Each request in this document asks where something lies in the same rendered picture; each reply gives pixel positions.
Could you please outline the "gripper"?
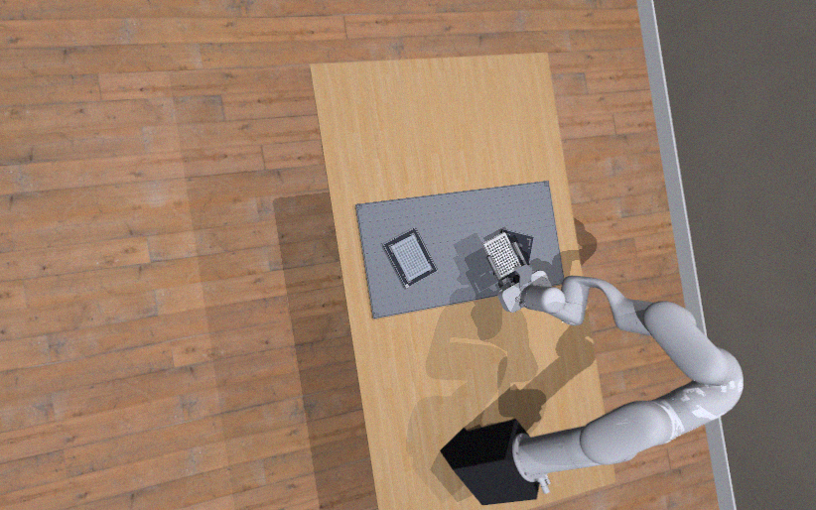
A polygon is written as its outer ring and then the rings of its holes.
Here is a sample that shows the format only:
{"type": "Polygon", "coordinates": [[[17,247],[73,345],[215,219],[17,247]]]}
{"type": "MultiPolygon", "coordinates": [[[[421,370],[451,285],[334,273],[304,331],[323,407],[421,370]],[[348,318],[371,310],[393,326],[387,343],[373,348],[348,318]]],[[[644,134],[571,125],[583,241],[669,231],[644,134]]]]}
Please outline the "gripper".
{"type": "MultiPolygon", "coordinates": [[[[520,249],[519,249],[519,247],[518,247],[518,245],[517,245],[517,243],[514,241],[514,242],[512,242],[510,244],[511,244],[515,254],[519,256],[522,264],[523,265],[527,264],[524,257],[523,257],[523,255],[522,255],[522,253],[521,253],[521,251],[520,251],[520,249]]],[[[519,311],[520,309],[524,308],[524,307],[521,308],[519,306],[519,304],[521,303],[520,300],[521,300],[521,293],[522,293],[520,291],[520,288],[519,288],[519,283],[514,284],[513,280],[510,281],[508,277],[505,277],[505,278],[501,279],[498,272],[497,272],[497,270],[496,270],[496,265],[495,265],[491,255],[488,255],[486,257],[486,259],[487,259],[487,261],[489,263],[490,268],[493,270],[498,282],[501,285],[505,285],[506,283],[508,285],[504,289],[500,290],[498,292],[498,295],[497,295],[502,307],[507,312],[511,312],[511,313],[515,313],[515,312],[519,311]]],[[[530,264],[527,264],[527,265],[532,269],[530,264]]],[[[549,279],[548,279],[548,277],[547,277],[547,275],[546,275],[546,273],[544,271],[537,271],[536,270],[536,271],[533,271],[532,273],[533,274],[532,274],[531,282],[532,282],[533,286],[552,287],[552,285],[551,285],[551,283],[550,283],[550,281],[549,281],[549,279]]]]}

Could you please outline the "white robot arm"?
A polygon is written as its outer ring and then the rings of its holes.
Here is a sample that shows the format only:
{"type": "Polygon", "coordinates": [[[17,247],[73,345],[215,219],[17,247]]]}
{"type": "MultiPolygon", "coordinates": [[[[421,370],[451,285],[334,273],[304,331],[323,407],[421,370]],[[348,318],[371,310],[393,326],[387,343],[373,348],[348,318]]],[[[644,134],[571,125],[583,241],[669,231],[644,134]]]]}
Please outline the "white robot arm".
{"type": "Polygon", "coordinates": [[[615,286],[597,278],[568,276],[561,290],[533,286],[531,278],[527,264],[515,270],[513,283],[519,283],[522,292],[521,308],[580,325],[590,288],[600,289],[619,329],[653,336],[692,379],[656,399],[624,404],[585,426],[531,438],[516,435],[512,444],[515,465],[524,479],[539,482],[544,494],[550,492],[547,473],[629,461],[638,452],[669,443],[723,416],[739,400],[744,387],[739,363],[695,326],[695,318],[685,308],[666,301],[627,299],[615,286]]]}

